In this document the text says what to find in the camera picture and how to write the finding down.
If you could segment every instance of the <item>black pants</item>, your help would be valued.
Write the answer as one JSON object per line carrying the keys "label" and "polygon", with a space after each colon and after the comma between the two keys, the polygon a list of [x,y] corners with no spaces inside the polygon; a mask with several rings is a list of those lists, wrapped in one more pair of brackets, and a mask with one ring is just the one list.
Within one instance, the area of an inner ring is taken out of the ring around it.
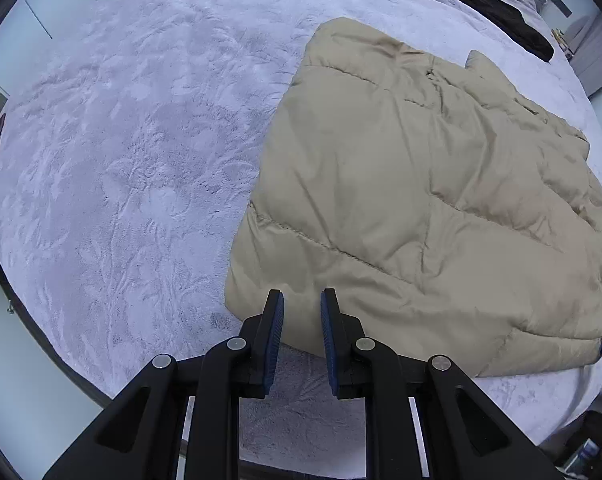
{"label": "black pants", "polygon": [[521,13],[501,0],[459,0],[481,12],[528,52],[543,61],[550,61],[555,53],[548,40],[523,21]]}

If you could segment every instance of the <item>silver bolt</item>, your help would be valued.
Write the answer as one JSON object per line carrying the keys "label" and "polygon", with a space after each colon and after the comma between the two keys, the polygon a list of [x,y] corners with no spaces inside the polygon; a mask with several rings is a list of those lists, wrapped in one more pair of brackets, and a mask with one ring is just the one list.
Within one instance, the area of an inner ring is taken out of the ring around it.
{"label": "silver bolt", "polygon": [[361,339],[357,339],[357,342],[355,344],[357,345],[357,348],[359,350],[363,350],[366,352],[372,350],[375,347],[374,340],[370,339],[369,337],[362,337]]}
{"label": "silver bolt", "polygon": [[448,368],[452,366],[450,359],[448,359],[445,355],[437,355],[432,359],[432,367],[436,368],[440,372],[445,372]]}
{"label": "silver bolt", "polygon": [[245,348],[245,345],[247,345],[247,343],[242,337],[233,337],[227,342],[227,347],[230,350],[241,350],[242,348]]}
{"label": "silver bolt", "polygon": [[172,362],[172,358],[168,354],[158,354],[152,359],[152,365],[155,368],[167,368]]}

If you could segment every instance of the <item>beige puffer jacket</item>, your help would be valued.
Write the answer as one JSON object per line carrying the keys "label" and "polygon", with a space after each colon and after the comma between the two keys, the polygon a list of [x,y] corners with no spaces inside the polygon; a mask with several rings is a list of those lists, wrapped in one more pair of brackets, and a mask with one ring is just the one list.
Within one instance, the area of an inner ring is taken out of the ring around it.
{"label": "beige puffer jacket", "polygon": [[225,285],[286,302],[283,342],[323,354],[334,287],[366,335],[470,375],[592,363],[602,189],[588,142],[472,51],[465,68],[361,23],[324,23],[276,111]]}

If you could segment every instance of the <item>bed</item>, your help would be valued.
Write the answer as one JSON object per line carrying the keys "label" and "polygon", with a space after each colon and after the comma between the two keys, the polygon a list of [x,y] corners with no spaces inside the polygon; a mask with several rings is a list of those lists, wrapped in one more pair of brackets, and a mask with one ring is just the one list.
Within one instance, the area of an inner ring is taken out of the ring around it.
{"label": "bed", "polygon": [[[316,27],[348,16],[463,65],[492,59],[590,140],[594,111],[533,0],[506,0],[555,47],[527,53],[456,0],[98,0],[8,101],[0,262],[56,352],[114,396],[154,355],[198,355],[237,333],[228,254],[268,122]],[[536,444],[582,413],[602,361],[481,378]],[[241,458],[365,475],[363,402],[331,396],[325,361],[284,348],[265,401],[241,404]]]}

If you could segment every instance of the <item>lavender blanket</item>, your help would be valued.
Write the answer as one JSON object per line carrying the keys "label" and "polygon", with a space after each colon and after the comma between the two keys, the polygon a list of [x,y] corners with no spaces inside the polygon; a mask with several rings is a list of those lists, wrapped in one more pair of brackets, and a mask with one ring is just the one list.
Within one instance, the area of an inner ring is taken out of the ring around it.
{"label": "lavender blanket", "polygon": [[[97,0],[6,106],[0,261],[56,351],[108,395],[155,354],[237,332],[223,281],[264,134],[305,44],[338,16],[459,64],[480,50],[584,131],[602,183],[602,133],[558,47],[544,63],[457,0]],[[540,442],[594,399],[602,363],[477,382]],[[271,396],[241,405],[245,460],[356,478],[364,449],[363,403],[331,396],[323,359],[283,349]]]}

